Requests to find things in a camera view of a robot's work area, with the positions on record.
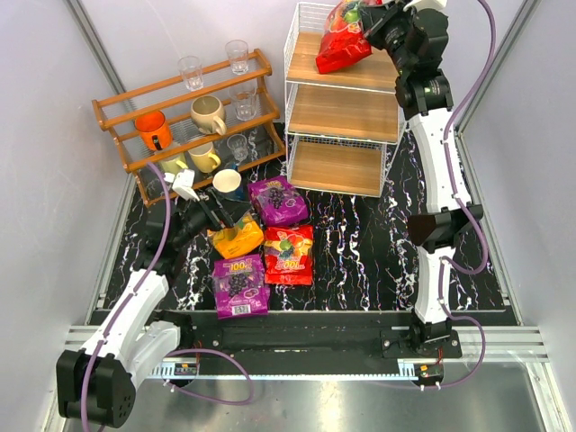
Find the orange candy bag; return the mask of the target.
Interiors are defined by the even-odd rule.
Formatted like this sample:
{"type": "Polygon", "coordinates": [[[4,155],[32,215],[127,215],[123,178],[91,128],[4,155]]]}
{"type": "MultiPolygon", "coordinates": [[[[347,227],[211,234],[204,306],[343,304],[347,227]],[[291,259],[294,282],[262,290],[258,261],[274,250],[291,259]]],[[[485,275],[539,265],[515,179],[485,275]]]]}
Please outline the orange candy bag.
{"type": "Polygon", "coordinates": [[[243,257],[264,241],[264,232],[253,216],[246,212],[232,228],[208,231],[208,239],[224,259],[243,257]]]}

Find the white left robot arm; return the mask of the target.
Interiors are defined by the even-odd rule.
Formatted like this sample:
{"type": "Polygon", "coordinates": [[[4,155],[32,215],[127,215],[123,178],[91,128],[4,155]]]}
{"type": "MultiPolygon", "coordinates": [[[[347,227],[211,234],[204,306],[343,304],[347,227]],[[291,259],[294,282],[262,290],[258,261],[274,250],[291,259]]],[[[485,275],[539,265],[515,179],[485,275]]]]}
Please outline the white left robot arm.
{"type": "Polygon", "coordinates": [[[188,326],[183,316],[174,321],[146,322],[178,277],[182,249],[202,230],[231,227],[233,220],[218,198],[200,197],[192,188],[195,174],[186,163],[176,173],[163,173],[155,163],[147,167],[165,193],[175,191],[193,204],[190,213],[177,211],[166,197],[148,213],[151,228],[121,298],[104,323],[77,351],[65,350],[57,369],[58,412],[78,419],[88,431],[119,428],[131,414],[137,389],[167,356],[212,355],[229,361],[244,378],[247,370],[233,357],[210,348],[182,348],[188,326]]]}

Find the red candy bag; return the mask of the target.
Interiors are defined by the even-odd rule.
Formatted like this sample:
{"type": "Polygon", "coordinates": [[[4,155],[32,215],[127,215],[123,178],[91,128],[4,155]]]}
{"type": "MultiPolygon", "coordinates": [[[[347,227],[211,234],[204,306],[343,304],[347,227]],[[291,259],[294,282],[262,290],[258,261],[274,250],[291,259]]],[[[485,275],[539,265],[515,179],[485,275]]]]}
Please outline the red candy bag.
{"type": "Polygon", "coordinates": [[[265,282],[311,286],[312,246],[311,225],[267,228],[264,241],[265,282]]]}
{"type": "Polygon", "coordinates": [[[364,37],[361,12],[369,1],[340,1],[329,13],[316,56],[316,67],[326,75],[348,68],[372,55],[364,37]]]}

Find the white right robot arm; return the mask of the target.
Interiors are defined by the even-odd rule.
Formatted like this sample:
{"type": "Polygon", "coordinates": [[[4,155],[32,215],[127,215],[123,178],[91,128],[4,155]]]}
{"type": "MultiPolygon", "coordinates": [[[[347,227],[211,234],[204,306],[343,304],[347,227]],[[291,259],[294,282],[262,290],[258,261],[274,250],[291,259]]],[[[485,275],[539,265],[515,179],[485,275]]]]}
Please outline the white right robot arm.
{"type": "Polygon", "coordinates": [[[418,250],[418,297],[406,345],[421,356],[445,353],[455,342],[448,314],[456,244],[476,230],[483,208],[474,204],[459,170],[452,129],[451,86],[440,64],[448,43],[443,1],[383,1],[362,13],[364,37],[390,56],[395,96],[412,132],[426,185],[426,210],[408,221],[418,250]]]}

